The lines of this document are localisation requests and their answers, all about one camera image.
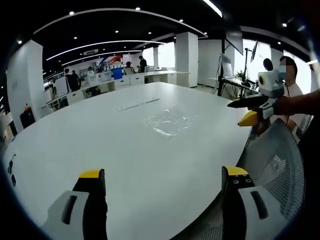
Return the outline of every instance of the white shirt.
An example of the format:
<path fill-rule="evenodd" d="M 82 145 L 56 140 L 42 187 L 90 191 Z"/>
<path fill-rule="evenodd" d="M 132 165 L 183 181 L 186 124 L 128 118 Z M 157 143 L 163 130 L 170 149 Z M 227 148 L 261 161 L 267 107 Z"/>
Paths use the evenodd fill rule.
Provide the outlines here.
<path fill-rule="evenodd" d="M 303 93 L 302 93 L 300 87 L 296 83 L 294 83 L 291 86 L 288 86 L 288 89 L 287 89 L 286 85 L 284 85 L 284 96 L 295 97 L 295 96 L 299 96 L 299 95 L 303 95 Z M 296 124 L 296 127 L 292 130 L 293 136 L 296 140 L 297 140 L 297 136 L 296 136 L 297 128 L 300 126 L 304 117 L 305 117 L 304 114 L 295 114 L 295 115 L 292 115 L 289 117 L 289 119 Z M 286 123 L 288 118 L 287 118 L 287 116 L 273 115 L 272 117 L 270 117 L 270 123 L 273 124 L 274 121 L 276 121 L 276 119 L 282 119 L 282 121 L 284 121 Z"/>

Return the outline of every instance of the curved light strip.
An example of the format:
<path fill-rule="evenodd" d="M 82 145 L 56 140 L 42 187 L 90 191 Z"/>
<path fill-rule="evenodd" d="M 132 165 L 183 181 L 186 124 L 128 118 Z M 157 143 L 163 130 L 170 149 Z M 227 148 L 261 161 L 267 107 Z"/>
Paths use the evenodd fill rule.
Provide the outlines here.
<path fill-rule="evenodd" d="M 107 54 L 119 54 L 119 53 L 132 53 L 132 52 L 142 52 L 140 50 L 132 50 L 132 51 L 113 51 L 113 52 L 105 52 L 105 53 L 101 53 L 101 54 L 97 54 L 97 55 L 92 55 L 92 56 L 86 56 L 83 58 L 79 58 L 77 60 L 73 60 L 67 63 L 62 64 L 61 66 L 67 65 L 67 64 L 71 64 L 74 63 L 76 61 L 82 60 L 82 59 L 88 59 L 88 58 L 92 58 L 92 57 L 96 57 L 96 56 L 101 56 L 101 55 L 107 55 Z"/>
<path fill-rule="evenodd" d="M 129 8 L 97 8 L 97 9 L 91 9 L 91 10 L 85 10 L 85 11 L 79 11 L 79 12 L 76 12 L 75 14 L 73 15 L 66 15 L 66 16 L 63 16 L 63 17 L 60 17 L 52 22 L 49 22 L 48 24 L 40 27 L 38 30 L 36 30 L 33 34 L 36 34 L 38 33 L 39 31 L 41 31 L 42 29 L 45 29 L 46 27 L 50 26 L 51 24 L 54 24 L 54 23 L 57 23 L 61 20 L 64 20 L 64 19 L 67 19 L 67 18 L 72 18 L 76 15 L 81 15 L 81 14 L 87 14 L 87 13 L 94 13 L 94 12 L 103 12 L 103 11 L 126 11 L 126 12 L 134 12 L 134 13 L 141 13 L 141 14 L 149 14 L 149 15 L 153 15 L 153 16 L 156 16 L 156 17 L 160 17 L 160 18 L 163 18 L 163 19 L 167 19 L 167 20 L 170 20 L 172 22 L 175 22 L 177 24 L 181 24 L 187 28 L 190 28 L 192 30 L 194 30 L 195 32 L 198 32 L 200 34 L 202 34 L 203 36 L 207 37 L 206 34 L 204 34 L 202 31 L 188 25 L 188 24 L 185 24 L 183 22 L 180 22 L 178 20 L 175 20 L 171 17 L 168 17 L 168 16 L 164 16 L 164 15 L 160 15 L 160 14 L 157 14 L 157 13 L 154 13 L 154 12 L 150 12 L 150 11 L 143 11 L 143 10 L 135 10 L 135 9 L 129 9 Z"/>
<path fill-rule="evenodd" d="M 73 51 L 73 50 L 82 49 L 82 48 L 86 48 L 86 47 L 90 47 L 90 46 L 95 46 L 95 45 L 100 45 L 100 44 L 113 44 L 113 43 L 150 43 L 150 44 L 165 44 L 165 42 L 160 42 L 160 41 L 143 41 L 143 40 L 118 40 L 118 41 L 97 42 L 97 43 L 92 43 L 92 44 L 88 44 L 88 45 L 84 45 L 84 46 L 78 46 L 78 47 L 69 49 L 69 50 L 67 50 L 67 51 L 60 52 L 60 53 L 57 54 L 57 55 L 54 55 L 54 56 L 49 57 L 49 58 L 47 59 L 47 61 L 50 60 L 50 59 L 53 59 L 53 58 L 55 58 L 55 57 L 58 57 L 58 56 L 60 56 L 60 55 L 62 55 L 62 54 L 71 52 L 71 51 Z"/>

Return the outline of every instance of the bright window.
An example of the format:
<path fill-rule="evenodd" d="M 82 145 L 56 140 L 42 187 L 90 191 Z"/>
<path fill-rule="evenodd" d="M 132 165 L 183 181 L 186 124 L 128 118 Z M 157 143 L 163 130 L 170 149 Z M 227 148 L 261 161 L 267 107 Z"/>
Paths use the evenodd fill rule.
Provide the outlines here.
<path fill-rule="evenodd" d="M 243 56 L 238 52 L 235 51 L 234 54 L 234 75 L 239 73 L 240 71 L 245 71 L 246 65 L 246 51 L 245 49 L 248 48 L 250 50 L 254 49 L 256 41 L 243 39 Z M 252 51 L 248 52 L 247 58 L 247 78 L 251 81 L 255 81 L 258 79 L 258 73 L 265 72 L 266 69 L 264 67 L 264 60 L 270 59 L 271 60 L 271 47 L 269 44 L 259 42 L 255 57 L 253 62 L 251 62 Z"/>
<path fill-rule="evenodd" d="M 296 84 L 299 86 L 303 94 L 311 92 L 311 69 L 305 61 L 287 51 L 283 51 L 283 55 L 292 58 L 295 61 L 298 73 L 296 75 Z"/>
<path fill-rule="evenodd" d="M 146 64 L 148 66 L 154 66 L 154 48 L 150 47 L 148 49 L 143 50 L 142 52 L 143 58 L 146 60 Z"/>
<path fill-rule="evenodd" d="M 159 45 L 158 47 L 158 64 L 159 68 L 175 68 L 175 43 L 169 42 Z"/>

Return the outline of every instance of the ceiling light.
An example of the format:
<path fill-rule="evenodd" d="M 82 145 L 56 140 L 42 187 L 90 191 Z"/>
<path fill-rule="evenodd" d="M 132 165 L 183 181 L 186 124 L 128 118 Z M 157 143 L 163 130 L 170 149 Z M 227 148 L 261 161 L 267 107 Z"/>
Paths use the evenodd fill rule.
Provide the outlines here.
<path fill-rule="evenodd" d="M 101 56 L 101 55 L 107 55 L 107 54 L 118 54 L 118 53 L 128 53 L 128 52 L 141 52 L 140 50 L 131 50 L 131 51 L 113 51 L 113 52 L 105 52 L 105 53 L 101 53 L 101 54 L 97 54 L 97 55 L 92 55 L 92 56 L 86 56 L 77 60 L 73 60 L 67 63 L 62 64 L 61 66 L 67 65 L 67 64 L 71 64 L 74 63 L 76 61 L 80 61 L 83 59 L 88 59 L 88 58 L 92 58 L 92 57 L 97 57 L 97 56 Z"/>
<path fill-rule="evenodd" d="M 208 4 L 208 6 L 210 8 L 212 8 L 216 12 L 216 14 L 218 14 L 220 16 L 220 18 L 222 18 L 222 11 L 216 5 L 214 5 L 214 3 L 212 1 L 210 1 L 210 0 L 202 0 L 202 1 L 204 1 L 206 4 Z"/>
<path fill-rule="evenodd" d="M 71 51 L 74 51 L 74 50 L 77 50 L 77 49 L 82 49 L 82 48 L 86 48 L 86 47 L 91 47 L 91 46 L 95 46 L 95 45 L 100 45 L 100 44 L 113 44 L 113 43 L 151 43 L 151 44 L 165 44 L 165 42 L 160 42 L 160 41 L 143 41 L 143 40 L 117 40 L 117 41 L 105 41 L 105 42 L 98 42 L 98 43 L 93 43 L 93 44 L 89 44 L 89 45 L 84 45 L 84 46 L 79 46 L 79 47 L 75 47 L 75 48 L 72 48 L 72 49 L 69 49 L 67 51 L 63 51 L 63 52 L 60 52 L 59 54 L 57 55 L 54 55 L 54 56 L 51 56 L 47 59 L 50 60 L 50 59 L 53 59 L 57 56 L 60 56 L 62 54 L 66 54 L 68 52 L 71 52 Z"/>
<path fill-rule="evenodd" d="M 311 64 L 316 64 L 318 62 L 318 60 L 312 60 L 312 61 L 308 61 L 306 64 L 307 65 L 311 65 Z"/>

